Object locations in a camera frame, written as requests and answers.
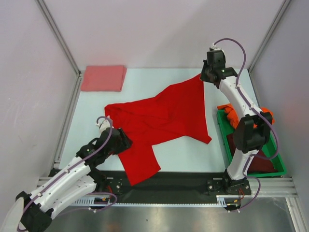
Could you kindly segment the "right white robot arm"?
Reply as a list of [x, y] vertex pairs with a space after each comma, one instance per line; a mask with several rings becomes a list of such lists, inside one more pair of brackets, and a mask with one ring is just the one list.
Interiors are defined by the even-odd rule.
[[269, 141], [272, 115], [254, 108], [236, 71], [225, 66], [226, 59], [222, 49], [210, 48], [203, 62], [201, 81], [214, 84], [227, 97], [239, 119], [233, 133], [236, 150], [223, 174], [221, 187], [226, 193], [234, 194], [244, 184], [254, 155]]

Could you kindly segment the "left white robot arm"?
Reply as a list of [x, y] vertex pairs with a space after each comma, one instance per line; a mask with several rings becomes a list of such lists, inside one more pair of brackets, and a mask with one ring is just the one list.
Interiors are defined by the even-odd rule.
[[107, 189], [106, 175], [97, 169], [111, 155], [131, 148], [133, 142], [119, 129], [105, 129], [100, 137], [85, 144], [70, 163], [41, 187], [27, 194], [20, 224], [24, 232], [43, 232], [52, 220], [77, 199]]

